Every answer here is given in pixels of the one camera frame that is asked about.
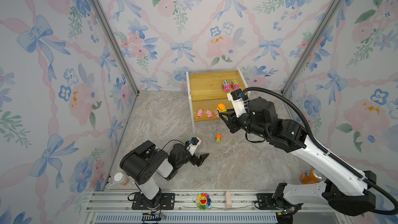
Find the rainbow flower plush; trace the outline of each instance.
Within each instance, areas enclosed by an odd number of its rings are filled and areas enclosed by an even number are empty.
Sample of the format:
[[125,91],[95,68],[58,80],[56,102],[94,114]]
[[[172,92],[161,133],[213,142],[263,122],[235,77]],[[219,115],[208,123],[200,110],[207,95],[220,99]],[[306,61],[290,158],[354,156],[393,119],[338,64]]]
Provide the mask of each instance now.
[[209,208],[211,203],[211,199],[208,194],[206,193],[201,193],[196,197],[196,204],[199,209],[205,210]]

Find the floral wallpaper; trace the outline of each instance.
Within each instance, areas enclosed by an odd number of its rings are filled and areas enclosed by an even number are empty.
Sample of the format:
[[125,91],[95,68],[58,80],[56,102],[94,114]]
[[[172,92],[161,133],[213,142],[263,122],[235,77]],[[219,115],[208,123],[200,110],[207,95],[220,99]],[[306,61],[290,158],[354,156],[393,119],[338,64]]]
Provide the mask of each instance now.
[[87,0],[0,6],[0,224],[78,223],[135,94]]
[[[303,32],[303,44],[310,35]],[[377,184],[395,197],[397,37],[398,0],[344,0],[289,92],[321,143],[356,168],[375,172]],[[375,194],[378,209],[392,209]],[[398,223],[396,216],[370,212],[353,219]]]
[[280,90],[330,4],[330,0],[99,1],[140,90],[186,90],[181,71],[237,67],[249,86]]

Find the vent grille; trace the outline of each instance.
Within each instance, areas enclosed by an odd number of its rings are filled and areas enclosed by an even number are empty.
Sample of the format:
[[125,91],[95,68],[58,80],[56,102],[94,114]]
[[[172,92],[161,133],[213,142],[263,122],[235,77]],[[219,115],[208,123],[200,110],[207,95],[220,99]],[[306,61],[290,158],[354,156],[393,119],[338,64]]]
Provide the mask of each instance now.
[[[158,223],[277,223],[276,214],[268,213],[172,213],[165,212],[166,219]],[[151,216],[143,216],[137,213],[99,213],[94,223],[115,224],[115,223],[156,223],[150,221]]]

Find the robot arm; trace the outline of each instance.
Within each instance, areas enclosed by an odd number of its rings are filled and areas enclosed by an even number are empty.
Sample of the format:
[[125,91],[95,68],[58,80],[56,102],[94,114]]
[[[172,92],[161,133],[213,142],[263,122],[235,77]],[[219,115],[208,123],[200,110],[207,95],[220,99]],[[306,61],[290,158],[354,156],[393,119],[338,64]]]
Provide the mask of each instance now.
[[155,209],[161,202],[162,191],[152,177],[155,172],[166,180],[170,180],[187,162],[198,167],[202,165],[209,154],[202,154],[199,157],[194,154],[200,143],[199,138],[193,137],[185,144],[175,144],[168,155],[167,152],[147,140],[122,158],[120,168],[134,179],[140,190],[138,198],[142,202],[139,205]]
[[[283,96],[262,88],[249,87],[243,92],[238,89],[228,93],[227,97],[234,108],[221,112],[220,117],[230,132],[235,133],[243,129],[246,134],[253,133],[260,136],[276,148],[303,159],[327,177],[326,181],[309,185],[280,183],[273,196],[278,206],[288,208],[299,207],[302,203],[324,204],[350,216],[367,211],[379,214],[398,213],[396,207],[398,202],[375,184],[376,175],[373,172],[360,171],[341,161],[316,141],[306,123],[304,128],[296,121],[279,119],[272,102],[260,97],[249,101],[245,93],[250,90],[269,93],[290,103],[289,106],[294,106]],[[369,185],[390,199],[394,203],[394,210],[376,210],[376,197],[368,191]]]

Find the white bottle cap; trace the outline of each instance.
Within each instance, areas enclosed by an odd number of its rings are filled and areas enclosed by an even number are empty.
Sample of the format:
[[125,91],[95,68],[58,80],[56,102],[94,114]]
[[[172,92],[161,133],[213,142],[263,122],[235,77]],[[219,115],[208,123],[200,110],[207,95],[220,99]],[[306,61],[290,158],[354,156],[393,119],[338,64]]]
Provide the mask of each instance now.
[[118,172],[115,174],[113,179],[115,180],[115,182],[123,184],[126,182],[127,176],[122,172]]

